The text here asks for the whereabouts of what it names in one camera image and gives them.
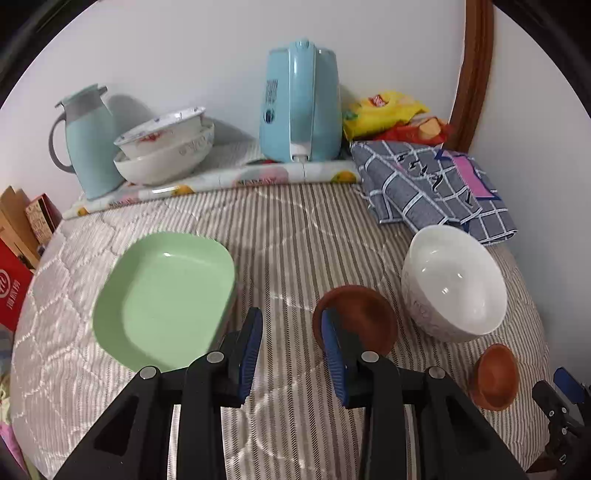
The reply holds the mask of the light green square plate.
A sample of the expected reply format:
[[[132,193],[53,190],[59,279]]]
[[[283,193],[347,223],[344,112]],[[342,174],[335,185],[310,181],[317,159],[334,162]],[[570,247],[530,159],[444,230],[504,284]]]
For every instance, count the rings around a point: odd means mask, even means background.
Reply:
[[[149,234],[108,275],[93,308],[94,337],[134,372],[184,368],[221,340],[235,277],[221,243],[188,233]]]

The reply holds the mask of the plain white bowl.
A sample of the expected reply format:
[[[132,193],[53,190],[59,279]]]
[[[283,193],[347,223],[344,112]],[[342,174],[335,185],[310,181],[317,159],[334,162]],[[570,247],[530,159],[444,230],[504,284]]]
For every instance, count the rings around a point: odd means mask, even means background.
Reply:
[[[507,289],[493,256],[474,237],[448,225],[415,234],[401,287],[410,317],[442,342],[489,335],[507,313]]]

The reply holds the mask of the brown wooden small bowl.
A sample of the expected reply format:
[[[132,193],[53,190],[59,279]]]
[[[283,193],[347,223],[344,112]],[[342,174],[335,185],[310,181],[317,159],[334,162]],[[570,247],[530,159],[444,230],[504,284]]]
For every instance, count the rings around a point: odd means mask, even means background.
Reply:
[[[389,301],[379,292],[360,285],[339,286],[325,293],[312,314],[312,330],[322,351],[322,312],[335,309],[342,327],[358,335],[366,350],[382,356],[394,348],[398,339],[398,316]]]

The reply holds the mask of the red paper bag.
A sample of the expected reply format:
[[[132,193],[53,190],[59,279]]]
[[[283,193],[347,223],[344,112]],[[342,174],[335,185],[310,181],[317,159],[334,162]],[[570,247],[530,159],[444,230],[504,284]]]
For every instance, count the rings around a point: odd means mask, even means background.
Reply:
[[[0,241],[0,322],[11,332],[17,329],[32,278],[32,272]]]

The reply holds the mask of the brown cardboard box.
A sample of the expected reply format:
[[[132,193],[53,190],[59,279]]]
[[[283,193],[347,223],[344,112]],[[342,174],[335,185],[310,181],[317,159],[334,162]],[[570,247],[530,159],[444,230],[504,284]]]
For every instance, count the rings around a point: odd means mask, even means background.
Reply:
[[[1,194],[1,240],[30,269],[40,262],[38,243],[25,213],[26,196],[8,186]]]

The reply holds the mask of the patterned brown box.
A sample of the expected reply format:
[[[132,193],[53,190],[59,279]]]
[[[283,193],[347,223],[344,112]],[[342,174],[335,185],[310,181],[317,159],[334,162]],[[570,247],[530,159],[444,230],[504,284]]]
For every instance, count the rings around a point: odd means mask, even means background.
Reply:
[[[38,243],[46,246],[62,220],[59,210],[42,194],[28,203],[25,215]]]

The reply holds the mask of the striped quilted table cover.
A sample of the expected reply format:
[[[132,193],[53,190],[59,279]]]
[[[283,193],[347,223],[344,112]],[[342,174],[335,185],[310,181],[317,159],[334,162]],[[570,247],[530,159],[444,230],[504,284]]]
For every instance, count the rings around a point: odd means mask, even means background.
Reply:
[[[312,312],[342,285],[377,290],[397,317],[392,357],[422,370],[438,365],[466,386],[487,347],[502,344],[516,359],[520,387],[504,411],[487,412],[523,467],[547,441],[531,397],[548,374],[544,329],[507,240],[516,225],[500,199],[475,201],[454,182],[442,191],[473,214],[492,240],[508,293],[508,311],[492,334],[464,344],[425,334],[405,311],[403,263],[413,233],[377,222],[362,192],[339,183],[239,187],[178,195],[65,220],[46,248],[21,310],[11,367],[11,420],[24,455],[54,476],[90,426],[131,379],[131,371],[97,343],[92,313],[122,254],[156,232],[214,239],[235,261],[238,321],[263,312],[263,346],[252,395],[222,414],[231,479],[353,479],[359,467],[363,415],[339,408]]]

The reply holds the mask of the grey checked folded cloth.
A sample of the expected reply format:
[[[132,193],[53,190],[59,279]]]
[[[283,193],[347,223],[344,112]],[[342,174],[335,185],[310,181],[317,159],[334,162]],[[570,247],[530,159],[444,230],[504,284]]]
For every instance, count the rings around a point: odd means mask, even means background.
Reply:
[[[380,224],[404,223],[413,232],[449,225],[485,246],[517,233],[497,188],[464,153],[394,141],[356,141],[351,153]]]

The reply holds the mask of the large white patterned bowl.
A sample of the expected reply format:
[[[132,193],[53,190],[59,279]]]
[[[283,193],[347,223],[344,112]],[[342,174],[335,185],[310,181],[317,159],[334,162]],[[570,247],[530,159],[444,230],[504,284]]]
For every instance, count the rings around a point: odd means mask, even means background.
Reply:
[[[214,124],[206,120],[202,130],[188,142],[134,159],[119,152],[113,164],[127,182],[146,186],[162,185],[184,178],[197,169],[211,152],[213,140]]]

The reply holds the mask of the fruit print plastic mat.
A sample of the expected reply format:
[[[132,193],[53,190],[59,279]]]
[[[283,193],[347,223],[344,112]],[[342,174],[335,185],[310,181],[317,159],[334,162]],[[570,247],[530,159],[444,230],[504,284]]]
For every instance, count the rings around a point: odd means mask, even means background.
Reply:
[[[312,163],[266,163],[214,169],[161,186],[124,185],[96,199],[79,200],[62,214],[64,220],[170,197],[235,188],[288,184],[360,183],[351,160]]]

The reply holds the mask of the red snack bag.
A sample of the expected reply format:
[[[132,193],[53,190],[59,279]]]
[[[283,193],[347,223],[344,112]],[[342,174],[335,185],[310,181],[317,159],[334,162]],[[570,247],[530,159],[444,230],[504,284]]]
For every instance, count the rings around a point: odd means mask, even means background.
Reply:
[[[370,136],[375,141],[396,141],[435,147],[444,144],[453,128],[438,117],[425,117],[399,124],[390,129]]]

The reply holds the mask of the white bowl with red bat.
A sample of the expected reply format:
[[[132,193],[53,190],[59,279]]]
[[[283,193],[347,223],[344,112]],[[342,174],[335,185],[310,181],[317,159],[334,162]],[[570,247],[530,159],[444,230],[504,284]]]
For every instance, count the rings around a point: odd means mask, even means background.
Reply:
[[[190,107],[160,115],[124,132],[114,145],[130,159],[177,146],[201,132],[205,111]]]

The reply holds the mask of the light blue thermos jug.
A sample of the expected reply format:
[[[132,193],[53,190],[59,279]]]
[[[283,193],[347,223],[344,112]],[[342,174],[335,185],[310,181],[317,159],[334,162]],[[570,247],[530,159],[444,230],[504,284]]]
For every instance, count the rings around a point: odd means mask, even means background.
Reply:
[[[48,137],[54,165],[77,177],[87,200],[100,198],[124,182],[113,162],[119,148],[114,144],[115,119],[102,100],[106,92],[106,86],[93,84],[61,100],[57,106],[62,106],[63,112]],[[54,148],[54,131],[60,122],[65,124],[69,165],[58,159]]]

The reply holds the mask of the yellow snack bag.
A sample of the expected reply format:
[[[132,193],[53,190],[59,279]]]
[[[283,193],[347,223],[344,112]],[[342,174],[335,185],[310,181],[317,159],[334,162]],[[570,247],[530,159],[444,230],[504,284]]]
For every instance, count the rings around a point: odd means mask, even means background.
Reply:
[[[408,124],[416,115],[429,113],[422,102],[394,90],[384,91],[349,104],[342,113],[342,129],[348,141]]]

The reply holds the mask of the brown wooden door frame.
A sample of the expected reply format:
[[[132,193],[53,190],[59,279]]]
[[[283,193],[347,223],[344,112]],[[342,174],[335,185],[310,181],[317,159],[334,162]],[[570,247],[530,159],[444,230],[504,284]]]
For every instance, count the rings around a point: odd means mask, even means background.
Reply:
[[[494,52],[494,6],[489,0],[465,2],[464,54],[451,115],[453,133],[446,148],[467,153],[486,99]]]

